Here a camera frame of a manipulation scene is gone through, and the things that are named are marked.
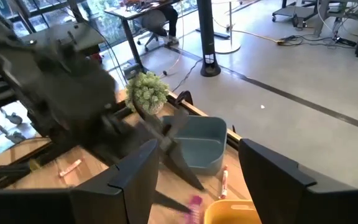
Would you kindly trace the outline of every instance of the yellow container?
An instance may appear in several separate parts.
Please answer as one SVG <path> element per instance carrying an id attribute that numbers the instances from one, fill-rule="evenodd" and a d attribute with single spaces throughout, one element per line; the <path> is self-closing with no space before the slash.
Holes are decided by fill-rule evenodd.
<path id="1" fill-rule="evenodd" d="M 205 211 L 204 224 L 262 224 L 251 200 L 218 200 Z"/>

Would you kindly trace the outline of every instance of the gray floor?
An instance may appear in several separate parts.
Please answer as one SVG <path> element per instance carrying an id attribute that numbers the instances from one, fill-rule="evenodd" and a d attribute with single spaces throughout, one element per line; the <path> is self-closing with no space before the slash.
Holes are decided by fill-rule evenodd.
<path id="1" fill-rule="evenodd" d="M 280 1 L 262 0 L 235 13 L 235 29 L 279 39 L 297 32 L 284 17 L 276 23 L 271 13 Z M 346 29 L 358 33 L 357 22 Z M 323 36 L 329 33 L 324 30 Z M 345 32 L 342 36 L 353 38 Z M 354 50 L 331 50 L 321 46 L 279 47 L 250 35 L 236 34 L 240 51 L 219 55 L 220 65 L 238 73 L 358 119 L 358 58 Z M 184 49 L 201 56 L 200 35 L 185 36 Z M 161 48 L 143 56 L 146 67 L 161 74 L 178 54 Z M 181 57 L 163 80 L 174 88 L 195 61 Z M 181 90 L 193 93 L 195 105 L 234 124 L 237 132 L 292 158 L 305 166 L 358 187 L 358 127 L 264 90 L 227 73 L 213 78 L 200 76 L 199 64 Z"/>

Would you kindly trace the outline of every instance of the black pole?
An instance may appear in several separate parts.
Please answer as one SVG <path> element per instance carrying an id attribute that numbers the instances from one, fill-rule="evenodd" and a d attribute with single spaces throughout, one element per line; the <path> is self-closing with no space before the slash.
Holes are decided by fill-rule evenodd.
<path id="1" fill-rule="evenodd" d="M 201 45 L 203 46 L 203 68 L 201 75 L 214 77 L 221 73 L 215 55 L 214 25 L 211 0 L 197 0 L 198 17 L 200 19 Z"/>

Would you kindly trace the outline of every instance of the small potted plant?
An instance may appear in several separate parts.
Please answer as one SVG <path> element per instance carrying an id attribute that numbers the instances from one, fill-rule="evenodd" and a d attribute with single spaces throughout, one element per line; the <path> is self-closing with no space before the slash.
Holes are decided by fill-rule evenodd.
<path id="1" fill-rule="evenodd" d="M 168 85 L 160 80 L 152 72 L 139 73 L 138 76 L 128 81 L 127 84 L 127 98 L 126 105 L 133 112 L 135 107 L 133 105 L 132 92 L 136 102 L 148 114 L 157 114 L 167 102 Z"/>

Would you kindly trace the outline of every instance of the blue bin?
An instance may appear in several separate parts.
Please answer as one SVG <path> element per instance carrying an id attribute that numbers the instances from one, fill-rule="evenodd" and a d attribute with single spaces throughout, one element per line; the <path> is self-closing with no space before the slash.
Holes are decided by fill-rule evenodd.
<path id="1" fill-rule="evenodd" d="M 164 124 L 172 116 L 162 117 Z M 227 127 L 221 118 L 189 116 L 175 139 L 181 142 L 183 157 L 195 174 L 216 175 L 222 167 Z"/>

